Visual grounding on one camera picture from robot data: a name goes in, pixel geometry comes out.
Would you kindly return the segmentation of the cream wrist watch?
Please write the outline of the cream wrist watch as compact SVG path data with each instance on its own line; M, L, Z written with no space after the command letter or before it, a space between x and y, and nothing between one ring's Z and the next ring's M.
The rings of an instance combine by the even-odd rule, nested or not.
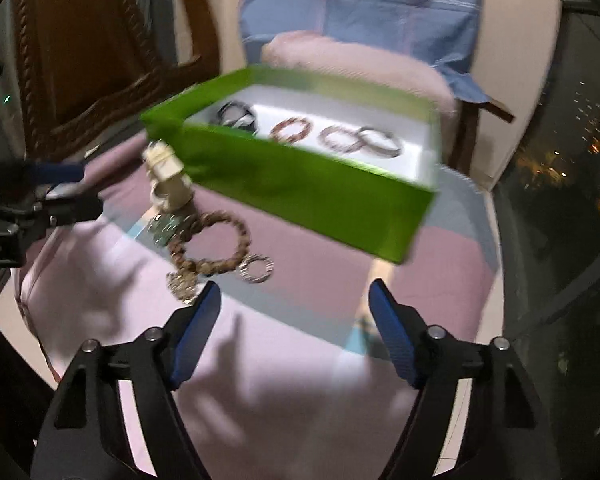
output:
M143 151L143 162L150 181L151 203L160 211L178 211L192 201L193 181L170 145L150 142Z

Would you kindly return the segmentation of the gold charm pendant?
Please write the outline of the gold charm pendant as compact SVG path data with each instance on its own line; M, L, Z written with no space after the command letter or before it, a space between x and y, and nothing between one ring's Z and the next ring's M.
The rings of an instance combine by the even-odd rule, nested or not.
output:
M166 274L166 284L171 294L186 306L191 306L200 293L197 274L194 272L172 272Z

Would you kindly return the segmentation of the carved wooden chair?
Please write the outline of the carved wooden chair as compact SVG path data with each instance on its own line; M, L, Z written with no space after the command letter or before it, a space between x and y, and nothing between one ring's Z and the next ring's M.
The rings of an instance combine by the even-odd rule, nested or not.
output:
M30 159L59 162L220 72L209 0L12 0Z

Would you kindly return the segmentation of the green open gift box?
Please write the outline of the green open gift box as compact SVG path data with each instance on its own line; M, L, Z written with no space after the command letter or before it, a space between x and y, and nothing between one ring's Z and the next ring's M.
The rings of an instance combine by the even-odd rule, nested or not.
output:
M251 65L142 121L195 183L393 263L437 192L436 108L362 80Z

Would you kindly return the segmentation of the dark wooden bench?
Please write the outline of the dark wooden bench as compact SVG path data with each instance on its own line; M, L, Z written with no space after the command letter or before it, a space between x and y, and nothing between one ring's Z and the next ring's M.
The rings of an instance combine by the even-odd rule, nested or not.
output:
M493 179L501 156L498 135L515 120L513 112L502 102L489 98L483 103L458 102L455 138L448 165L477 180Z

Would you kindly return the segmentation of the pink cushion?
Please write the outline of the pink cushion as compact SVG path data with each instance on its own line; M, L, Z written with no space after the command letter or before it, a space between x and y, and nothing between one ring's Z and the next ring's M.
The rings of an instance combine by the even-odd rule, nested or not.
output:
M288 70L361 79L427 99L445 118L456 113L456 97L443 76L411 55L297 30L283 32L265 44L261 61Z

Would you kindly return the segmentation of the blue plaid cloth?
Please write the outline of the blue plaid cloth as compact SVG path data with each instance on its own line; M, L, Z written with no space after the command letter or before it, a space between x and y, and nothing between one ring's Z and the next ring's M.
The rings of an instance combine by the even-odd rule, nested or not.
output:
M471 76L482 0L242 0L246 60L281 32L308 30L411 55L435 68L465 102L488 99Z

